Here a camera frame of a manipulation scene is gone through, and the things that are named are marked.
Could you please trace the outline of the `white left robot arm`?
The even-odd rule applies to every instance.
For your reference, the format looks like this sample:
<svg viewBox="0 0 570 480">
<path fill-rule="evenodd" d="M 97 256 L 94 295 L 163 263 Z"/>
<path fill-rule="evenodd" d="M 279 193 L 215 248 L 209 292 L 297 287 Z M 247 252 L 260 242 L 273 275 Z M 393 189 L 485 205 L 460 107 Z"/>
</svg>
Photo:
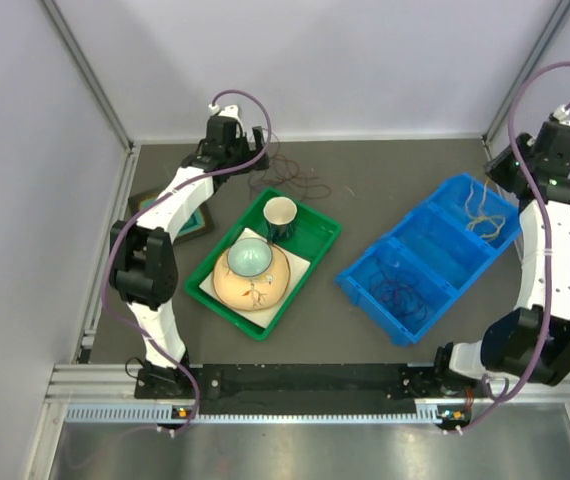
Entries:
<svg viewBox="0 0 570 480">
<path fill-rule="evenodd" d="M 240 107 L 210 106 L 205 138 L 180 164 L 152 203 L 117 221 L 110 231 L 107 286 L 135 317 L 146 360 L 160 367 L 157 384 L 170 396 L 191 387 L 192 374 L 180 363 L 186 346 L 178 333 L 173 296 L 178 285 L 174 241 L 187 220 L 230 177 L 269 166 L 263 129 L 248 139 Z"/>
</svg>

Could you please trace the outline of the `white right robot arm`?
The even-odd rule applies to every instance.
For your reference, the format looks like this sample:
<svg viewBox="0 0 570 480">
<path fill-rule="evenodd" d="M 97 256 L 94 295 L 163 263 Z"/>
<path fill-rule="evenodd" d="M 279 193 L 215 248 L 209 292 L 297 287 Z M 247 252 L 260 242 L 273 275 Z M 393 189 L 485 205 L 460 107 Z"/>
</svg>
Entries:
<svg viewBox="0 0 570 480">
<path fill-rule="evenodd" d="M 570 372 L 570 121 L 519 134 L 485 172 L 519 201 L 520 291 L 480 341 L 438 349 L 431 380 L 446 396 L 489 375 L 555 386 Z"/>
</svg>

